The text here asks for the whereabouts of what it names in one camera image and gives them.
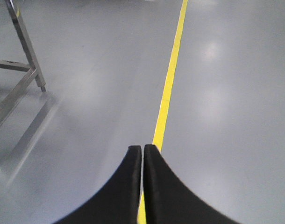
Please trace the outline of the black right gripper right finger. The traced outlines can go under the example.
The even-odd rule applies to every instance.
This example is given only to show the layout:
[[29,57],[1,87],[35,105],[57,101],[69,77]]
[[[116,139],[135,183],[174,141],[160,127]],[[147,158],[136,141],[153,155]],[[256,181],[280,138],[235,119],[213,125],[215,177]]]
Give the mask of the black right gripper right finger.
[[143,189],[149,224],[234,224],[175,175],[155,145],[145,145]]

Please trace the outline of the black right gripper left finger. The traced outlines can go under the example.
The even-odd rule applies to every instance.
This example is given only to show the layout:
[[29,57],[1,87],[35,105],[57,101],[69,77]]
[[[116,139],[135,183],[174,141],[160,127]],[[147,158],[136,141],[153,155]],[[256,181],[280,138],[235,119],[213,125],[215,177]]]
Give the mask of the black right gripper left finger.
[[129,146],[105,185],[57,224],[136,224],[141,186],[142,149]]

